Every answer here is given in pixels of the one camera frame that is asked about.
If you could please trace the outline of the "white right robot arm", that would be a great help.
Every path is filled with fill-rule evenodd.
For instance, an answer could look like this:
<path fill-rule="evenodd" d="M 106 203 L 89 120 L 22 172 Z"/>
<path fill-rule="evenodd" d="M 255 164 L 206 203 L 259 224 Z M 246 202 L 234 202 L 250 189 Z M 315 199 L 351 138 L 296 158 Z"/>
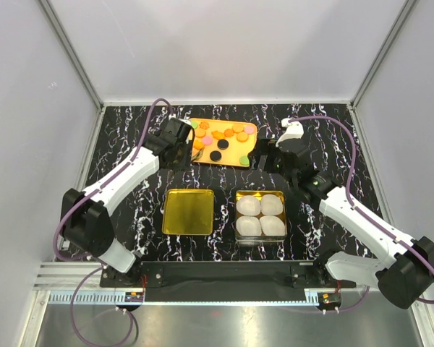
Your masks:
<path fill-rule="evenodd" d="M 400 309 L 416 301 L 434 304 L 434 242 L 398 230 L 352 196 L 356 147 L 345 183 L 317 169 L 302 142 L 303 121 L 283 119 L 285 131 L 278 139 L 257 140 L 249 154 L 251 168 L 280 175 L 303 203 L 339 223 L 374 254 L 366 258 L 331 252 L 317 261 L 316 282 L 327 287 L 347 280 L 376 288 Z"/>

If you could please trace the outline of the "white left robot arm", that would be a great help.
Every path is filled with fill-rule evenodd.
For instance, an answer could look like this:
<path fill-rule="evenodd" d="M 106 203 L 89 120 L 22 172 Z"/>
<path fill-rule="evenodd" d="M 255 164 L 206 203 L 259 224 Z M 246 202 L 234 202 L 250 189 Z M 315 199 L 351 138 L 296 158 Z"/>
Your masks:
<path fill-rule="evenodd" d="M 124 285 L 136 285 L 142 269 L 135 254 L 118 241 L 111 216 L 134 188 L 157 171 L 186 168 L 192 161 L 194 139 L 190 121 L 170 118 L 102 179 L 81 192 L 69 189 L 64 194 L 56 235 L 113 268 Z"/>

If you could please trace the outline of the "gold tin lid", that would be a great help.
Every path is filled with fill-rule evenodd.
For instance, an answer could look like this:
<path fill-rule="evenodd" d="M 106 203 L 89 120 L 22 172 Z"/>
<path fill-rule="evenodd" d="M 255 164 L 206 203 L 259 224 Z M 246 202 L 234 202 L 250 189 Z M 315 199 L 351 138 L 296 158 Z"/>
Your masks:
<path fill-rule="evenodd" d="M 213 232 L 214 193 L 211 189 L 170 189 L 164 205 L 162 233 L 209 236 Z"/>

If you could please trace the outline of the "black sandwich cookie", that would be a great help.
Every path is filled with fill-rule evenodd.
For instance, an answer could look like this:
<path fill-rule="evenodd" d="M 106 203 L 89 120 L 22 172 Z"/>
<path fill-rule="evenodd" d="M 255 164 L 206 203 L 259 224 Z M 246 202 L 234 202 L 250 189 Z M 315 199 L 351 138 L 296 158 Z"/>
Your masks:
<path fill-rule="evenodd" d="M 219 140 L 217 146 L 220 150 L 225 150 L 228 148 L 229 143 L 226 140 Z"/>
<path fill-rule="evenodd" d="M 221 153 L 219 151 L 212 151 L 210 153 L 210 159 L 214 162 L 219 162 L 221 159 Z"/>

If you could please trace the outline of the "gold cookie tin box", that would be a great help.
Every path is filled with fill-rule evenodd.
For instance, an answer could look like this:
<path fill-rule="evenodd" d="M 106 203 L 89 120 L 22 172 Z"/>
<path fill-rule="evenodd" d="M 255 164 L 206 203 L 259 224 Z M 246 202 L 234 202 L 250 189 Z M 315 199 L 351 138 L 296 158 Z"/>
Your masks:
<path fill-rule="evenodd" d="M 285 196 L 278 190 L 236 193 L 234 238 L 243 247 L 278 244 L 287 237 Z"/>

